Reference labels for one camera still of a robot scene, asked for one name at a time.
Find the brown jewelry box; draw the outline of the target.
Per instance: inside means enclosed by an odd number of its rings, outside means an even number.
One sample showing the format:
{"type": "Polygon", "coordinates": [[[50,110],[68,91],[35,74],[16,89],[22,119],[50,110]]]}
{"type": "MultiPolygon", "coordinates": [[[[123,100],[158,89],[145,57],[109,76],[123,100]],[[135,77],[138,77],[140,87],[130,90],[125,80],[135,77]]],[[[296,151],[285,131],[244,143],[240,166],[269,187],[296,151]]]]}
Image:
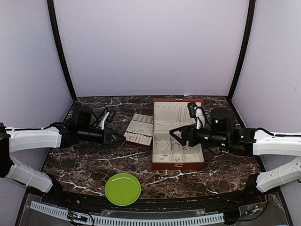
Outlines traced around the brown jewelry box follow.
{"type": "Polygon", "coordinates": [[[177,129],[194,125],[188,103],[203,106],[203,99],[154,98],[153,99],[153,170],[201,170],[205,161],[200,144],[190,147],[181,143],[182,133],[177,129]]]}

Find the jewelry tray brown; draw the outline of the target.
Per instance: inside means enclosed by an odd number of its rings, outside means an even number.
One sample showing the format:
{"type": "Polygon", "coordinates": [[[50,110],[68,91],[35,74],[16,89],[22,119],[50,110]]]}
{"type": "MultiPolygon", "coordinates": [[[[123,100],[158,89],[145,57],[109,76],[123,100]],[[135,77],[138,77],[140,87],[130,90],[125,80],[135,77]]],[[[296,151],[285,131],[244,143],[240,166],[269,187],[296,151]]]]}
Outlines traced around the jewelry tray brown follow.
{"type": "Polygon", "coordinates": [[[153,117],[135,113],[124,133],[129,145],[151,148],[153,138],[153,117]]]}

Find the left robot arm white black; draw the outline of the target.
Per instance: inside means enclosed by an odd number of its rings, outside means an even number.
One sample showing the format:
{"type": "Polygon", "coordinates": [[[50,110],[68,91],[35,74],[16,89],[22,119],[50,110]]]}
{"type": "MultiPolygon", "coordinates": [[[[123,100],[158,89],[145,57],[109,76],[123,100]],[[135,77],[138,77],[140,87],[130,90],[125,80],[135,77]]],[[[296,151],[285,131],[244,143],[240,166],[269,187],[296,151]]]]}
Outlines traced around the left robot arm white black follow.
{"type": "Polygon", "coordinates": [[[116,112],[105,108],[99,116],[93,109],[80,106],[73,110],[68,124],[54,122],[43,128],[13,128],[0,125],[0,176],[23,185],[48,193],[48,198],[56,205],[66,202],[66,194],[59,188],[60,183],[51,175],[37,171],[20,162],[12,153],[40,149],[67,148],[80,141],[112,145],[125,138],[108,127],[116,112]]]}

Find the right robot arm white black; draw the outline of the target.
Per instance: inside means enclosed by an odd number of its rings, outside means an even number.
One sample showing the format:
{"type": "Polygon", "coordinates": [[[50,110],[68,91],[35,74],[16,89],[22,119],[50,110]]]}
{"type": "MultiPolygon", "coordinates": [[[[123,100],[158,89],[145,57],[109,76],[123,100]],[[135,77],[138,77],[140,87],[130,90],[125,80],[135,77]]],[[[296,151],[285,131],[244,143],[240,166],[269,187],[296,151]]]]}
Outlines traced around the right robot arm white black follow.
{"type": "Polygon", "coordinates": [[[190,117],[195,124],[186,125],[169,131],[181,145],[211,145],[225,148],[229,153],[239,156],[289,155],[295,159],[270,171],[249,176],[240,200],[250,204],[274,187],[301,179],[301,135],[300,133],[272,133],[264,128],[235,127],[235,115],[225,108],[210,112],[211,123],[206,128],[201,121],[205,114],[201,107],[189,103],[190,117]]]}

